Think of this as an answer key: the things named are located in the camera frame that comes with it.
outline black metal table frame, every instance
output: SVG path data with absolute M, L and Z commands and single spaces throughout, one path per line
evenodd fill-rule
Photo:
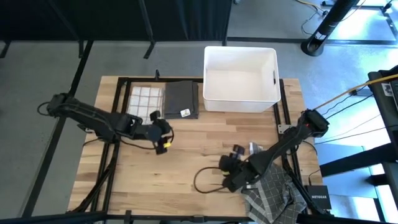
M 88 60 L 88 56 L 90 54 L 91 47 L 93 45 L 93 41 L 88 41 L 86 48 L 84 50 L 84 54 L 80 60 L 78 69 L 73 78 L 71 88 L 69 90 L 69 94 L 72 96 L 75 95 L 78 84 L 80 82 L 81 76 L 83 74 L 84 67 Z M 129 90 L 131 88 L 131 83 L 133 82 L 176 82 L 180 80 L 193 80 L 196 82 L 203 82 L 202 78 L 160 78 L 158 71 L 156 72 L 156 76 L 154 78 L 119 78 L 117 82 L 115 97 L 113 101 L 112 111 L 116 111 L 118 107 L 118 101 L 121 93 L 121 89 L 124 85 L 126 85 L 126 89 L 124 92 L 123 104 L 122 104 L 122 112 L 126 111 Z M 287 107 L 287 100 L 284 90 L 283 80 L 280 80 L 280 90 L 281 90 L 281 98 L 282 98 L 282 107 L 284 109 L 285 122 L 287 124 L 290 123 L 289 109 Z M 280 124 L 280 115 L 277 104 L 274 105 L 274 115 L 276 120 L 276 125 Z M 112 183 L 114 178 L 114 173 L 116 169 L 116 159 L 118 158 L 119 153 L 119 144 L 115 144 L 113 148 L 113 154 L 111 162 L 109 163 L 107 169 L 105 169 L 106 158 L 109 152 L 109 144 L 104 144 L 103 153 L 101 156 L 101 162 L 99 165 L 98 179 L 96 185 L 99 184 L 101 186 L 103 181 L 99 181 L 101 174 L 103 174 L 104 170 L 107 170 L 106 177 L 108 178 L 108 184 L 106 186 L 106 191 L 104 195 L 104 203 L 101 211 L 95 211 L 96 205 L 98 203 L 98 194 L 99 191 L 95 192 L 95 197 L 92 201 L 92 207 L 90 212 L 79 211 L 79 212 L 67 212 L 64 214 L 58 215 L 44 215 L 32 217 L 32 213 L 34 211 L 35 204 L 39 197 L 41 188 L 43 186 L 45 176 L 49 170 L 53 155 L 57 148 L 58 141 L 60 139 L 63 126 L 65 124 L 66 118 L 59 118 L 55 123 L 53 133 L 50 137 L 49 144 L 45 150 L 44 159 L 41 162 L 39 172 L 37 173 L 37 177 L 34 180 L 34 185 L 31 191 L 28 193 L 28 199 L 26 204 L 23 205 L 23 213 L 20 218 L 9 218 L 0 220 L 0 224 L 10 224 L 10 223 L 87 223 L 87 222 L 97 222 L 97 221 L 106 221 L 106 220 L 124 220 L 124 223 L 132 223 L 134 220 L 176 220 L 176 221 L 190 221 L 195 223 L 203 223 L 208 221 L 214 222 L 250 222 L 252 221 L 248 217 L 219 217 L 219 216 L 175 216 L 175 215 L 132 215 L 132 211 L 127 210 L 124 215 L 110 215 L 108 214 L 109 201 L 112 191 Z M 294 168 L 296 174 L 299 174 L 299 164 L 297 158 L 292 158 L 294 163 Z M 328 215 L 308 215 L 305 213 L 301 213 L 298 215 L 297 223 L 307 223 L 307 224 L 335 224 L 335 223 L 350 223 L 350 224 L 373 224 L 379 222 L 373 221 L 365 221 L 365 220 L 354 220 L 349 218 L 336 218 Z
M 59 7 L 56 5 L 55 2 L 52 0 L 47 0 L 50 7 L 53 9 L 54 13 L 58 16 L 58 18 L 61 20 L 62 24 L 68 29 L 68 31 L 71 33 L 73 38 L 78 42 L 78 49 L 79 49 L 79 58 L 83 56 L 83 48 L 84 48 L 84 41 L 79 35 L 77 34 L 76 29 L 72 26 L 72 24 L 68 21 L 68 19 L 63 15 L 62 11 L 59 9 Z M 148 35 L 148 39 L 150 42 L 150 46 L 147 49 L 147 52 L 144 55 L 145 59 L 148 59 L 150 54 L 152 53 L 156 40 L 154 39 L 154 35 L 152 32 L 152 26 L 150 24 L 149 16 L 147 13 L 146 5 L 144 0 L 138 0 L 139 1 L 139 7 L 142 13 L 142 18 L 144 20 L 144 25 L 146 28 L 146 32 Z M 227 46 L 227 41 L 237 41 L 237 42 L 264 42 L 264 43 L 287 43 L 287 44 L 301 44 L 302 42 L 306 41 L 306 39 L 295 39 L 295 38 L 268 38 L 268 37 L 228 37 L 228 26 L 229 26 L 229 17 L 231 14 L 231 9 L 232 9 L 232 1 L 231 4 L 229 5 L 229 10 L 228 10 L 228 15 L 227 15 L 227 23 L 225 26 L 225 30 L 223 31 L 223 36 L 222 36 L 222 46 Z M 346 44 L 367 44 L 367 45 L 391 45 L 391 46 L 396 46 L 398 44 L 398 31 L 397 28 L 395 27 L 395 24 L 393 23 L 390 15 L 386 12 L 383 11 L 383 7 L 363 7 L 364 9 L 380 9 L 382 12 L 383 16 L 386 18 L 387 25 L 390 28 L 390 31 L 392 32 L 392 35 L 394 36 L 395 40 L 326 40 L 326 44 L 336 44 L 336 45 L 346 45 Z M 7 54 L 7 51 L 9 49 L 9 46 L 11 44 L 12 40 L 3 40 L 5 43 L 4 48 L 2 49 L 0 53 L 0 58 L 4 58 Z M 173 40 L 173 41 L 190 41 L 190 40 Z

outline gray concrete floor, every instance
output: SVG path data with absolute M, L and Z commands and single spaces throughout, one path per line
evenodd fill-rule
M 312 10 L 297 5 L 294 1 L 278 2 L 286 8 L 284 14 L 273 10 L 262 13 L 259 9 L 259 12 L 253 13 L 252 10 L 260 6 L 266 8 L 255 0 L 244 0 L 241 5 L 234 6 L 229 36 L 256 37 L 267 34 L 261 37 L 303 37 L 300 36 L 301 22 L 296 21 L 305 20 Z M 255 7 L 248 6 L 249 4 L 255 4 Z M 248 14 L 256 17 L 249 18 L 246 24 L 262 21 L 261 24 L 270 26 L 266 29 L 267 32 L 259 32 L 258 26 L 247 28 L 240 25 Z M 272 15 L 281 19 L 280 24 L 267 22 L 272 21 L 267 18 Z M 289 18 L 286 15 L 298 16 L 300 19 L 292 17 L 289 21 L 284 21 Z M 377 27 L 378 22 L 363 26 L 364 38 L 391 39 L 388 27 Z M 148 43 L 95 42 L 76 97 L 86 103 L 94 103 L 103 75 L 153 76 L 155 70 L 159 69 L 162 76 L 202 76 L 204 47 L 220 44 L 158 43 L 149 60 L 145 60 L 142 56 Z M 321 56 L 309 57 L 301 52 L 297 44 L 229 42 L 228 45 L 276 49 L 280 76 L 300 79 L 305 103 L 309 108 L 366 81 L 370 71 L 390 69 L 396 65 L 398 58 L 398 49 L 386 46 L 327 45 Z M 68 91 L 79 62 L 77 55 L 76 43 L 13 42 L 7 57 L 0 59 L 0 94 L 3 96 L 0 101 L 0 218 L 16 217 L 20 212 L 55 122 L 52 118 L 38 115 L 35 109 L 41 102 L 51 99 L 53 94 Z M 356 100 L 343 103 L 338 108 L 354 101 Z M 372 101 L 367 102 L 369 110 L 375 110 L 375 106 Z M 353 111 L 345 114 L 345 120 L 341 117 L 333 120 L 329 136 L 339 134 L 344 128 L 348 129 L 347 119 L 357 115 Z M 76 123 L 67 121 L 35 208 L 35 215 L 65 211 L 84 138 L 85 134 L 77 129 Z

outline white checkered towel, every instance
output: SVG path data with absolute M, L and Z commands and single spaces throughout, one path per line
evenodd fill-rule
M 143 124 L 152 124 L 149 115 L 157 110 L 163 111 L 163 96 L 162 88 L 134 86 L 127 113 L 142 118 Z

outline wooden tabletop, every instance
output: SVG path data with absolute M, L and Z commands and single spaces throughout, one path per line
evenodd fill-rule
M 111 111 L 117 81 L 118 77 L 102 77 L 95 102 L 97 108 Z M 298 79 L 284 79 L 284 83 L 290 117 L 295 124 L 300 112 L 305 109 L 300 83 Z M 164 85 L 132 83 L 132 86 Z M 123 94 L 124 90 L 121 92 L 118 111 Z M 227 190 L 200 194 L 193 188 L 193 176 L 203 167 L 218 166 L 220 156 L 229 154 L 234 144 L 244 146 L 246 153 L 249 153 L 250 142 L 256 142 L 264 148 L 275 144 L 278 137 L 274 111 L 270 108 L 263 113 L 208 112 L 203 105 L 201 83 L 199 104 L 199 119 L 169 120 L 175 131 L 175 139 L 168 153 L 156 156 L 154 151 L 121 144 L 109 213 L 124 214 L 126 210 L 132 210 L 135 215 L 246 216 L 244 201 L 239 194 Z M 284 123 L 281 103 L 279 107 Z M 94 138 L 93 134 L 88 134 L 86 141 Z M 134 143 L 151 146 L 145 141 Z M 69 210 L 77 207 L 94 186 L 102 151 L 103 142 L 99 141 L 83 148 Z M 305 184 L 308 175 L 319 169 L 318 158 L 312 147 L 305 143 L 300 145 L 297 155 Z M 275 163 L 281 164 L 280 159 L 276 159 Z M 200 189 L 210 190 L 219 187 L 222 180 L 220 171 L 207 170 L 200 174 L 197 183 Z M 320 172 L 311 175 L 311 181 L 312 184 L 321 185 Z M 103 195 L 104 187 L 99 198 L 100 205 Z

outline gray checkered cloth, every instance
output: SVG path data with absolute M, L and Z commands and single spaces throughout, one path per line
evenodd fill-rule
M 251 142 L 251 152 L 261 150 Z M 307 207 L 304 198 L 292 179 L 276 164 L 272 164 L 265 176 L 254 185 L 241 190 L 246 201 L 249 218 L 258 224 L 296 223 L 297 215 Z

